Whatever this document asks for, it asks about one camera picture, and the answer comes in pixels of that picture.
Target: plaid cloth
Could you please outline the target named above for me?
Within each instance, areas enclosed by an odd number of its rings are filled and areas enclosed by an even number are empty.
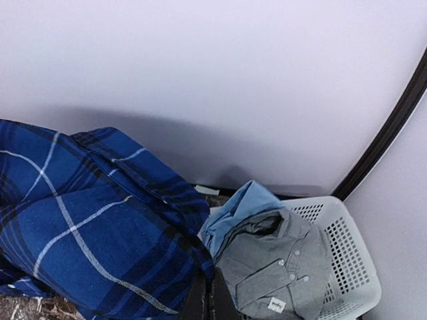
[[[0,294],[50,297],[88,319],[177,317],[213,265],[209,208],[114,128],[67,136],[0,120]]]

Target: white backdrop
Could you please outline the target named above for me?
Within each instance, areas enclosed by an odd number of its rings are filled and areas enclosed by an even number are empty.
[[[115,126],[224,187],[330,193],[427,45],[425,0],[35,2],[0,0],[0,117]],[[423,112],[348,201],[384,288],[371,319],[427,313]]]

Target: gray shirt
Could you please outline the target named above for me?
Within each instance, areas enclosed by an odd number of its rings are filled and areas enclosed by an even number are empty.
[[[326,234],[280,209],[235,226],[216,265],[239,311],[256,319],[315,319],[322,311],[332,254]]]

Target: plaid pattern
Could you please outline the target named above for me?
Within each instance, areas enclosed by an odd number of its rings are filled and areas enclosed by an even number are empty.
[[[127,135],[0,120],[0,137],[0,293],[56,292],[88,319],[169,319],[198,269],[212,280],[207,203]]]

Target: folded fabric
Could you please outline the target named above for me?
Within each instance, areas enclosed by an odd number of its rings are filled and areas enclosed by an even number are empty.
[[[0,170],[0,290],[51,288],[88,319],[174,318],[197,272],[214,278],[207,203],[121,131],[0,120]]]
[[[283,203],[265,187],[255,181],[249,181],[205,222],[200,231],[203,243],[211,256],[215,257],[224,237],[232,227],[252,215],[283,206]]]
[[[256,319],[314,320],[322,311],[332,254],[317,225],[283,208],[232,228],[216,266],[240,312]]]

